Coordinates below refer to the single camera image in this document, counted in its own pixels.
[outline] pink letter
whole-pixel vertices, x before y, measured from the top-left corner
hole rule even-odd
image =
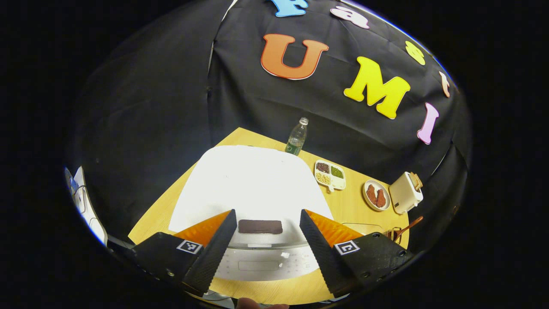
[[[417,137],[428,145],[431,143],[431,133],[433,127],[435,127],[435,120],[439,117],[439,112],[429,103],[425,103],[425,107],[427,108],[427,115],[425,115],[423,127],[417,131]]]

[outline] small white plate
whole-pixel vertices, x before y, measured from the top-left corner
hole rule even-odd
[[[383,190],[383,195],[385,196],[385,205],[383,207],[379,208],[376,205],[374,205],[374,203],[372,203],[372,201],[370,201],[370,199],[366,195],[366,190],[368,190],[368,186],[370,186],[370,185],[372,185],[374,187],[374,190],[376,192],[376,196],[377,196],[377,191],[379,189]],[[389,206],[391,205],[391,196],[387,192],[387,189],[385,189],[384,186],[382,186],[379,182],[377,182],[375,180],[370,179],[370,180],[368,180],[367,182],[364,183],[364,186],[362,186],[362,195],[364,195],[364,199],[366,200],[366,203],[368,204],[368,206],[370,206],[370,208],[375,210],[375,211],[387,210],[389,208]]]

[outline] wooden table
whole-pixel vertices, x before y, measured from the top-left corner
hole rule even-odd
[[[285,143],[242,128],[233,131],[233,133],[229,134],[216,146],[224,145],[247,145],[272,148],[280,151],[284,151],[285,148]],[[312,173],[315,168],[315,162],[318,159],[331,162],[303,150],[299,153],[299,157],[307,163]],[[133,242],[139,244],[159,231],[171,235],[176,233],[169,231],[168,225],[170,224],[173,209],[183,190],[183,186],[185,186],[195,166],[196,163],[145,212],[128,235]],[[335,221],[344,223],[364,234],[374,231],[384,232],[394,227],[404,228],[408,225],[408,214],[397,214],[392,204],[389,209],[382,212],[371,209],[366,204],[366,200],[362,195],[362,186],[367,180],[372,178],[352,169],[341,167],[346,177],[346,188],[344,190],[335,190],[330,193],[327,187],[321,186],[321,191],[326,198]],[[388,184],[379,180],[378,182],[389,190]],[[408,248],[408,237],[409,233],[404,232],[400,241],[400,245],[404,248]],[[249,297],[261,304],[297,305],[333,298],[322,278],[320,269],[297,278],[274,281],[245,282],[214,278],[210,285],[210,290],[235,298]]]

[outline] bread slice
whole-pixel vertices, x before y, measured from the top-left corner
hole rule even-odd
[[[419,179],[419,176],[414,173],[410,173],[410,180],[412,181],[413,188],[419,192],[420,188],[423,187],[423,183]]]

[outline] black cloth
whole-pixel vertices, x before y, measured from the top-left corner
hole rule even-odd
[[[306,151],[389,184],[404,171],[417,173],[425,199],[410,216],[437,215],[415,232],[426,235],[426,227],[438,224],[430,220],[450,214],[450,205],[444,215],[435,208],[449,191],[463,192],[470,120],[463,94],[428,51],[422,49],[426,64],[420,65],[405,49],[405,41],[420,47],[413,39],[344,3],[338,5],[364,15],[369,29],[331,15],[332,1],[311,1],[305,15],[278,18],[271,1],[240,0],[221,22],[230,2],[195,2],[153,22],[118,47],[84,88],[75,148],[109,234],[129,240],[154,201],[236,128],[286,142],[300,117],[310,121]],[[265,34],[295,38],[283,59],[290,67],[302,62],[303,40],[329,50],[309,78],[279,78],[261,66]],[[395,119],[343,95],[360,68],[358,56],[380,65],[383,82],[399,76],[410,84]],[[439,71],[449,78],[450,98]],[[430,145],[416,135],[426,102],[440,114]],[[433,174],[439,166],[447,177]]]

